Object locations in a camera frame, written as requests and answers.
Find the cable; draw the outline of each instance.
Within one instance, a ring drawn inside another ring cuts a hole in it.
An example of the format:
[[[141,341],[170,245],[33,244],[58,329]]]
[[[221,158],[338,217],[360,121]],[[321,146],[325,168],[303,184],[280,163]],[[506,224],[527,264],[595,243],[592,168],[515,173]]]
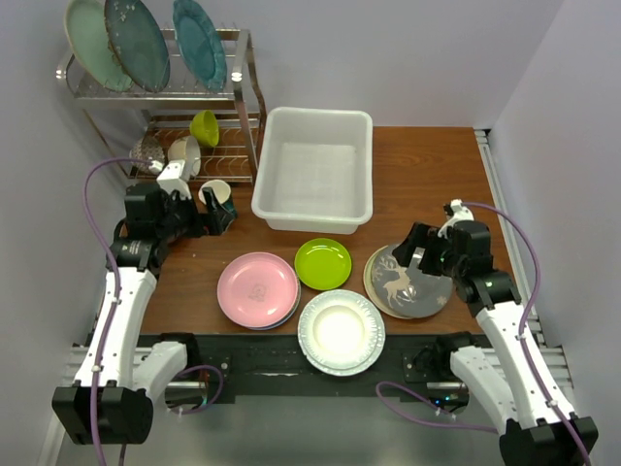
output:
[[[517,233],[520,235],[520,237],[524,241],[524,244],[526,245],[526,248],[528,249],[529,254],[533,258],[533,264],[535,265],[535,285],[533,286],[533,292],[531,293],[531,297],[529,298],[528,302],[526,303],[526,306],[524,307],[524,313],[522,314],[522,317],[520,318],[520,323],[518,327],[519,336],[520,336],[520,345],[522,347],[522,350],[524,351],[524,357],[526,358],[526,361],[528,362],[528,365],[531,368],[533,377],[535,377],[535,380],[537,381],[537,385],[539,386],[541,393],[543,393],[545,400],[548,402],[548,405],[550,406],[550,408],[554,411],[556,416],[559,419],[561,419],[561,422],[563,422],[563,425],[565,425],[565,427],[569,431],[570,435],[573,438],[573,441],[575,442],[576,446],[578,447],[578,450],[580,451],[580,455],[582,456],[582,459],[584,460],[584,464],[586,466],[591,466],[591,459],[589,458],[589,452],[587,451],[584,443],[582,442],[582,439],[580,439],[580,436],[575,431],[570,421],[565,417],[565,415],[563,414],[563,412],[558,406],[555,406],[554,404],[551,404],[551,405],[549,404],[552,400],[554,400],[554,397],[552,396],[550,391],[547,389],[547,386],[545,386],[545,382],[543,381],[541,374],[537,370],[537,365],[535,364],[535,361],[533,360],[531,351],[529,350],[528,345],[526,344],[526,339],[524,338],[524,331],[526,330],[526,321],[528,319],[528,314],[533,308],[533,305],[535,304],[535,300],[537,299],[537,296],[539,295],[539,286],[541,282],[541,269],[539,266],[539,258],[537,256],[537,253],[535,252],[535,248],[533,247],[532,243],[529,241],[524,230],[522,230],[522,228],[520,228],[517,222],[513,220],[508,214],[504,213],[503,211],[493,206],[489,206],[487,204],[482,204],[479,202],[464,202],[463,204],[468,207],[479,207],[481,209],[487,209],[488,211],[492,211],[495,214],[504,218],[506,221],[508,221],[510,225],[515,229],[515,231],[517,231]]]
[[[127,452],[127,444],[123,444],[120,447],[120,455],[118,456],[118,466],[125,464],[125,453]]]
[[[190,367],[188,369],[185,369],[179,372],[177,374],[177,377],[185,376],[186,374],[189,374],[191,372],[201,371],[201,370],[212,371],[217,374],[218,380],[217,380],[217,390],[215,391],[215,395],[210,400],[208,400],[207,403],[202,404],[198,408],[192,408],[191,410],[187,410],[187,411],[184,411],[182,408],[179,408],[178,410],[171,410],[173,413],[176,413],[181,416],[195,415],[197,413],[201,413],[204,410],[206,410],[209,406],[211,406],[213,403],[215,403],[215,400],[217,400],[218,396],[220,396],[220,393],[222,392],[222,387],[224,386],[224,376],[222,375],[222,373],[217,367],[210,366],[209,364],[202,364],[200,366]]]
[[[151,163],[150,160],[141,160],[138,158],[111,158],[107,160],[102,160],[93,168],[91,168],[91,170],[88,172],[88,175],[86,175],[86,179],[84,180],[84,187],[82,189],[82,206],[84,208],[84,213],[86,214],[86,220],[88,220],[88,224],[90,225],[91,230],[93,230],[97,241],[104,249],[104,252],[106,253],[106,257],[108,258],[108,262],[110,263],[110,267],[112,268],[114,274],[114,298],[112,304],[110,305],[110,311],[108,312],[108,316],[106,317],[104,326],[102,327],[101,337],[99,339],[97,349],[95,350],[93,378],[90,385],[90,434],[93,438],[93,446],[95,447],[97,460],[100,466],[106,466],[106,456],[104,455],[101,438],[99,437],[97,418],[97,388],[99,387],[99,370],[101,368],[101,360],[104,353],[104,347],[106,344],[106,339],[108,338],[108,333],[110,332],[110,327],[113,323],[114,313],[116,312],[116,303],[118,302],[120,295],[120,272],[118,271],[118,265],[116,264],[116,260],[114,259],[114,254],[110,250],[106,238],[97,226],[95,218],[90,211],[90,206],[88,205],[88,183],[90,182],[90,179],[95,174],[95,172],[97,172],[100,168],[119,162],[149,164]]]
[[[120,297],[120,272],[118,270],[118,264],[116,264],[116,260],[114,259],[114,254],[111,251],[110,247],[108,246],[106,237],[103,235],[103,233],[97,226],[97,222],[95,221],[95,218],[90,210],[90,206],[88,205],[88,184],[92,176],[102,167],[111,165],[113,163],[122,163],[122,162],[150,164],[151,160],[141,160],[139,158],[128,158],[128,157],[102,160],[101,162],[99,162],[98,164],[96,164],[94,167],[90,169],[90,171],[86,175],[86,179],[84,180],[84,186],[82,189],[82,206],[84,208],[86,220],[88,221],[88,224],[90,225],[91,230],[93,231],[95,237],[97,238],[97,241],[99,242],[104,252],[106,253],[106,257],[108,258],[108,262],[110,263],[110,267],[114,275],[113,301],[111,303],[110,311],[108,312],[106,320],[104,321],[104,326],[102,327],[101,336],[97,344],[97,349],[95,350],[95,358],[93,362],[93,377],[91,381],[90,400],[89,400],[90,433],[93,438],[93,446],[95,447],[95,452],[97,454],[97,460],[100,466],[107,466],[107,463],[106,463],[106,456],[104,455],[104,450],[103,450],[103,446],[101,443],[101,438],[99,436],[98,413],[97,413],[97,389],[99,387],[99,371],[101,370],[101,360],[103,357],[106,340],[108,339],[108,334],[110,333],[110,327],[112,326],[112,323],[113,323],[114,313],[116,312],[116,305]],[[220,392],[222,391],[222,387],[224,386],[224,378],[222,376],[222,373],[219,371],[219,369],[213,366],[200,365],[200,366],[190,367],[188,369],[185,369],[184,371],[179,372],[178,375],[182,376],[190,372],[201,370],[201,369],[211,370],[217,373],[219,381],[218,381],[218,388],[215,393],[215,396],[211,400],[209,400],[207,403],[205,403],[204,405],[196,409],[192,409],[186,412],[181,412],[181,414],[192,415],[192,414],[196,414],[196,413],[200,413],[204,411],[208,406],[212,405],[215,402]],[[121,447],[120,456],[118,459],[119,465],[121,466],[125,461],[126,450],[127,450],[127,445],[123,445]]]
[[[414,422],[416,424],[420,424],[420,425],[424,425],[426,427],[438,427],[440,429],[464,429],[464,430],[477,430],[479,432],[487,432],[490,434],[498,434],[498,432],[496,431],[496,429],[494,427],[488,427],[486,425],[476,425],[476,424],[464,424],[464,423],[459,423],[459,424],[446,424],[443,422],[432,422],[429,420],[423,420],[423,419],[419,419],[417,417],[411,416],[408,413],[405,413],[403,411],[401,411],[397,406],[393,405],[392,403],[390,403],[385,397],[384,395],[381,394],[381,388],[385,385],[388,386],[392,386],[394,388],[397,388],[401,391],[404,391],[405,393],[407,393],[408,395],[413,396],[414,398],[416,398],[417,400],[421,401],[422,403],[426,404],[427,406],[429,406],[430,408],[432,408],[434,411],[436,411],[436,413],[443,413],[445,415],[450,416],[451,418],[453,418],[455,415],[453,415],[452,413],[450,413],[449,411],[440,408],[439,406],[434,405],[431,401],[429,401],[427,398],[425,398],[422,395],[419,395],[418,393],[416,393],[415,391],[410,390],[409,388],[407,388],[406,386],[400,385],[398,383],[394,383],[394,382],[389,382],[389,381],[384,381],[384,382],[380,382],[376,385],[376,394],[377,394],[377,398],[379,398],[379,400],[386,405],[386,407],[392,411],[393,413],[404,417],[405,419]]]

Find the white bowl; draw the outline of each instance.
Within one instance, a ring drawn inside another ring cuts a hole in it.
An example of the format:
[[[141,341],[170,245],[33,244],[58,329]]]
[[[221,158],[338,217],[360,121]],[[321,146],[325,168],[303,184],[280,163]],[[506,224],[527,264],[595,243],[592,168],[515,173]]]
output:
[[[168,148],[168,160],[185,160],[192,164],[192,176],[198,175],[201,169],[201,148],[193,136],[185,136],[175,140]]]
[[[364,296],[338,289],[312,298],[300,315],[298,341],[310,364],[333,376],[353,376],[377,361],[386,332]]]

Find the green bowl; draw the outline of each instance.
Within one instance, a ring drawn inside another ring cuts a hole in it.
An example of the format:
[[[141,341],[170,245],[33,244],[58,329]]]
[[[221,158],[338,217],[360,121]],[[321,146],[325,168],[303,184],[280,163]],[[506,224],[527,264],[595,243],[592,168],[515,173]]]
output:
[[[213,112],[204,110],[192,119],[190,134],[203,146],[214,148],[220,140],[220,130]]]

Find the pink plate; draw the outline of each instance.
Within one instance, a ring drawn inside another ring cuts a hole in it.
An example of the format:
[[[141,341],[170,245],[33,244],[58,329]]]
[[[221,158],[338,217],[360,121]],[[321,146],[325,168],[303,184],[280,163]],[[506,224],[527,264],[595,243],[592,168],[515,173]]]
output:
[[[251,252],[224,269],[217,283],[217,301],[235,323],[267,327],[291,312],[299,286],[295,271],[280,257]]]

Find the white plastic basin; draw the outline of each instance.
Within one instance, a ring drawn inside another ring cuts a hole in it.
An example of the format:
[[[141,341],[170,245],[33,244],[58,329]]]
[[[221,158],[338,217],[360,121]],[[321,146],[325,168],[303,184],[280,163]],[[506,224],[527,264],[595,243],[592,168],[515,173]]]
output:
[[[273,109],[252,211],[276,230],[353,233],[373,214],[372,148],[364,112]]]

